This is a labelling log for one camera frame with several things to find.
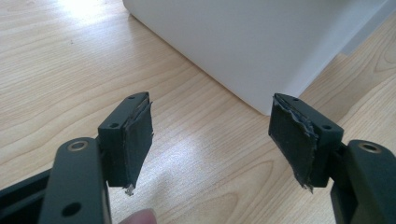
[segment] light wood tabletop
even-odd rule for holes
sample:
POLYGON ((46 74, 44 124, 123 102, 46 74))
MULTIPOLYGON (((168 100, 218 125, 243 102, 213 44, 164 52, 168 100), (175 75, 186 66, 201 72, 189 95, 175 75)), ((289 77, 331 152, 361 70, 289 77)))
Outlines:
MULTIPOLYGON (((121 0, 0 0, 0 189, 51 167, 57 148, 149 91, 154 139, 134 196, 110 189, 114 222, 334 223, 268 137, 269 117, 130 16, 121 0)), ((396 14, 338 55, 301 98, 351 139, 396 153, 396 14)))

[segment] wooden table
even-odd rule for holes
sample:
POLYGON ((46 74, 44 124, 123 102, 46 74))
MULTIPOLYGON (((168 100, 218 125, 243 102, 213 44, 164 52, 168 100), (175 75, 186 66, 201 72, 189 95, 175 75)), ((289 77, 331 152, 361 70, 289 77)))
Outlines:
MULTIPOLYGON (((246 105, 131 17, 121 0, 0 0, 0 189, 49 169, 63 142, 149 91, 154 143, 137 189, 111 189, 113 220, 334 223, 329 191, 302 189, 246 105)), ((396 153, 396 14, 301 96, 396 153)))

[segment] wooden surface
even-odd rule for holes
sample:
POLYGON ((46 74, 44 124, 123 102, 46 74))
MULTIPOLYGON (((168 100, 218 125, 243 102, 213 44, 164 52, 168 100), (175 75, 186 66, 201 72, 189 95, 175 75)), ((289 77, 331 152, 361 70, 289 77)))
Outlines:
MULTIPOLYGON (((301 96, 396 153, 396 14, 301 96)), ((95 137, 127 95, 149 91, 154 143, 137 189, 111 189, 115 222, 334 223, 330 186, 301 189, 244 104, 117 1, 0 0, 0 189, 49 169, 63 142, 95 137)))

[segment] wood grain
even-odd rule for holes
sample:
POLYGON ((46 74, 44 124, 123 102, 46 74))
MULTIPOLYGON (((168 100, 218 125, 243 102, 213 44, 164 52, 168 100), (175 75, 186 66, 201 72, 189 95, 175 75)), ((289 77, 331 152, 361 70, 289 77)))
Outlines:
MULTIPOLYGON (((396 14, 339 55, 302 98, 396 153, 396 14)), ((149 91, 154 143, 121 221, 334 223, 330 186, 301 189, 267 136, 269 118, 164 43, 121 1, 0 0, 0 189, 51 167, 63 142, 96 136, 127 95, 149 91)))

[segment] white container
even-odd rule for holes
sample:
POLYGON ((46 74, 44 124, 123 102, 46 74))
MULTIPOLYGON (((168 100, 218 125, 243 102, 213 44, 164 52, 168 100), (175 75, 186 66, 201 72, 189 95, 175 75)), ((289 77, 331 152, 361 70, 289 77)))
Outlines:
POLYGON ((242 100, 269 114, 340 51, 356 48, 396 0, 123 0, 128 10, 242 100))

